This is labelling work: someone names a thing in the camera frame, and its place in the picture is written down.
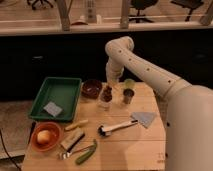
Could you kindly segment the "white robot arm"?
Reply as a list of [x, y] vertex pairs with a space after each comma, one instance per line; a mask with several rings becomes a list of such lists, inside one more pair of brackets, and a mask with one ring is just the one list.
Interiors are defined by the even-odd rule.
[[213, 171], [213, 90], [135, 55], [133, 48], [129, 36], [107, 42], [106, 78], [117, 83], [127, 69], [167, 101], [165, 171]]

